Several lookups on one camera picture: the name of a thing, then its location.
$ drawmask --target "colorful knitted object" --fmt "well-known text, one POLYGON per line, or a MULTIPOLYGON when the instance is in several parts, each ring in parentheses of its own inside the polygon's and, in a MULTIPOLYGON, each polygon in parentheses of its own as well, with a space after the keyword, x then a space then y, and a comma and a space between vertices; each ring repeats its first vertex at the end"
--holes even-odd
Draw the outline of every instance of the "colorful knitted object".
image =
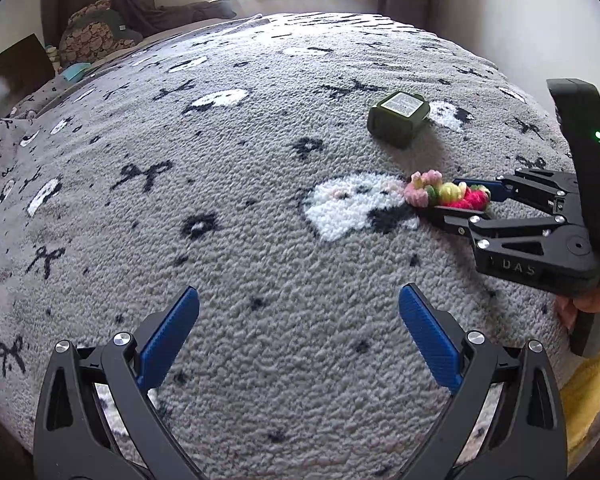
POLYGON ((468 187, 465 182, 453 184, 442 182, 439 171, 411 175, 411 181, 404 189, 406 201, 414 207, 445 205, 458 209, 484 211, 491 199, 490 191, 484 186, 468 187))

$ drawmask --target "blanket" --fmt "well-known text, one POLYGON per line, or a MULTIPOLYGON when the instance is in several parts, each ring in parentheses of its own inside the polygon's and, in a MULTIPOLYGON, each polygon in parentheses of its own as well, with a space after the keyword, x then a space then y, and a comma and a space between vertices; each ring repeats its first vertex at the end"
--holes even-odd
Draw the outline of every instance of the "blanket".
POLYGON ((448 399, 398 316, 407 282, 466 330, 542 341, 560 386, 580 363, 550 294, 478 274, 466 239, 404 200, 432 168, 573 171, 553 115, 493 63, 382 16, 279 14, 56 91, 0 120, 0 420, 25 446, 55 343, 102 344, 187 284, 200 318, 150 397, 211 478, 397 472, 448 399), (399 89, 431 108, 404 150, 366 129, 399 89))

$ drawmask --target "label on battery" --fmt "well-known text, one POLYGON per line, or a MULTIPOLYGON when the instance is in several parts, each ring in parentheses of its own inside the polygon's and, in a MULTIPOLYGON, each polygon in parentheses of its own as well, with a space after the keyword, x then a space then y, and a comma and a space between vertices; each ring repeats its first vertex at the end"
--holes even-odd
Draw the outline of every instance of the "label on battery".
POLYGON ((422 106, 422 101, 400 92, 394 95, 391 99, 388 99, 380 106, 387 108, 397 114, 405 117, 411 117, 413 113, 422 106))

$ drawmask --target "yellow rug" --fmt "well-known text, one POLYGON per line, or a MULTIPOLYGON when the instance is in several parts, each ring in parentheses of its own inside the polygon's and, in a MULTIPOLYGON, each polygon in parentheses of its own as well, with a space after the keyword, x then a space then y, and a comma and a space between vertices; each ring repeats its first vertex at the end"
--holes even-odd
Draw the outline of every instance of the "yellow rug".
POLYGON ((567 425, 569 464, 587 444, 587 433, 600 411, 600 354, 585 361, 560 391, 567 425))

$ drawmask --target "battery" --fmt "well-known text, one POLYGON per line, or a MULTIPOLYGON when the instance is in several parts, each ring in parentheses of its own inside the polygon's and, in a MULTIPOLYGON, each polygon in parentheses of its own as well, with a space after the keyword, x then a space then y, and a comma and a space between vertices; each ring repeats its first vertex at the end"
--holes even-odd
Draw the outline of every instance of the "battery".
POLYGON ((371 107, 366 128, 376 139, 403 150, 429 117, 429 112, 429 103, 424 97, 398 90, 371 107))

